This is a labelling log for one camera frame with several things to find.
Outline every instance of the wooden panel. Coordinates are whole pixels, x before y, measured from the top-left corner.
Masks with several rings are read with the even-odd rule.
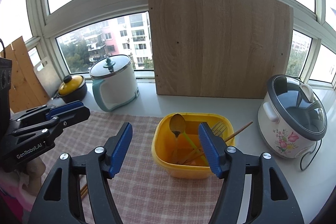
[[[157,94],[264,98],[286,71],[293,8],[277,0],[148,0]]]
[[[15,113],[46,104],[49,96],[34,73],[22,37],[6,47],[6,58],[12,60],[11,89],[9,90],[11,110]]]
[[[50,97],[48,96],[48,94],[40,84],[40,81],[38,80],[36,74],[34,73],[33,64],[30,60],[26,45],[22,37],[12,42],[12,47],[22,74],[25,76],[28,85],[33,90],[34,96],[37,98],[39,105],[46,104]]]
[[[11,88],[9,90],[11,110],[19,112],[38,106],[38,100],[23,76],[10,44],[6,47],[6,58],[12,60]]]

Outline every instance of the white countertop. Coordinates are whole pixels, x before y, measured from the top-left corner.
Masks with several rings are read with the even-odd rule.
[[[257,112],[261,99],[233,99],[211,97],[186,97],[157,95],[154,83],[139,83],[140,95],[129,104],[114,110],[116,114],[135,116],[164,117],[172,112],[216,113],[228,118],[237,130],[250,121],[253,124],[236,136],[236,147],[245,154],[260,156],[262,152],[273,151],[266,146],[258,130]],[[336,185],[336,92],[327,89],[314,89],[327,113],[328,130],[323,138],[320,151],[305,171],[300,171],[300,159],[282,159],[274,156],[288,180],[299,203],[305,223],[310,223],[318,214]],[[63,104],[56,99],[53,104]],[[88,93],[84,105],[93,111],[102,111],[92,95],[92,84],[88,83]],[[251,175],[246,175],[243,201],[237,223],[246,221],[251,189]]]

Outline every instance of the teal knob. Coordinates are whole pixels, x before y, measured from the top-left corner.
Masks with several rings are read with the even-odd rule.
[[[115,61],[112,61],[109,57],[106,58],[106,64],[103,66],[104,68],[108,68],[109,70],[113,70],[113,66],[116,64]]]

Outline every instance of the blue gripper pad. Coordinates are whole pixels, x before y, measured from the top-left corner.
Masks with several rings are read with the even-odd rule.
[[[81,101],[74,101],[59,107],[54,107],[50,110],[48,114],[46,114],[46,119],[50,120],[52,117],[59,115],[60,113],[72,110],[74,108],[82,107],[84,104]]]
[[[130,123],[126,124],[126,128],[123,130],[123,132],[121,132],[121,130],[123,129],[122,127],[118,134],[115,136],[119,137],[118,135],[121,133],[118,143],[111,156],[111,167],[109,169],[109,175],[111,178],[114,178],[114,176],[120,172],[120,168],[124,162],[128,147],[133,137],[132,125]]]
[[[223,178],[223,172],[227,170],[224,169],[226,163],[225,149],[227,148],[224,140],[214,135],[206,122],[199,124],[198,137],[212,173],[220,179]]]

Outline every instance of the glass lid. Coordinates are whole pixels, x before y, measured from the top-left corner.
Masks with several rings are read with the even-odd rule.
[[[90,70],[92,78],[106,78],[121,72],[131,64],[128,55],[117,54],[98,61]]]
[[[268,94],[281,117],[298,133],[300,128],[293,127],[293,120],[307,132],[326,130],[325,110],[309,85],[294,77],[277,75],[268,81]]]

